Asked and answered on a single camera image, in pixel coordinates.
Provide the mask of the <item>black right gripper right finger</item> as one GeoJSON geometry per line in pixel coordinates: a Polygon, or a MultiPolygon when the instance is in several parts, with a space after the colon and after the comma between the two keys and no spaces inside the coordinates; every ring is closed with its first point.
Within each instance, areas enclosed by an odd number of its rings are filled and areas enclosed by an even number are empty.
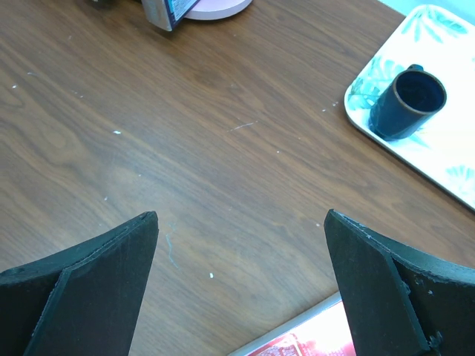
{"type": "Polygon", "coordinates": [[[357,355],[473,355],[474,270],[333,209],[327,247],[357,355]]]}

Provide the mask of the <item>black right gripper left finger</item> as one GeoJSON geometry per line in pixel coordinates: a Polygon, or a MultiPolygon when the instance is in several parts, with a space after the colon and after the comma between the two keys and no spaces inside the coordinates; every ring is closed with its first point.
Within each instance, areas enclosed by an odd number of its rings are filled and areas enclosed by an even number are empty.
{"type": "Polygon", "coordinates": [[[128,355],[157,214],[1,273],[2,355],[128,355]]]}

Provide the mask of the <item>red toothpaste box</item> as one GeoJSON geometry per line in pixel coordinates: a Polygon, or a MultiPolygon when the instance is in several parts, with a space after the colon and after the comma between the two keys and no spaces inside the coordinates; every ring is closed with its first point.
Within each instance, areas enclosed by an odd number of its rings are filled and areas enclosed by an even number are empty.
{"type": "Polygon", "coordinates": [[[355,356],[341,295],[336,292],[231,355],[355,356]]]}

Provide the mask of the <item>purple toothpaste box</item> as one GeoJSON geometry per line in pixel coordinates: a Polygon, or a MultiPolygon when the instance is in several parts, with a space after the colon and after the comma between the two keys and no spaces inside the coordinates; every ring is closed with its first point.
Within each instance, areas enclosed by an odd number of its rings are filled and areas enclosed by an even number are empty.
{"type": "Polygon", "coordinates": [[[147,20],[171,32],[199,0],[142,0],[147,20]]]}

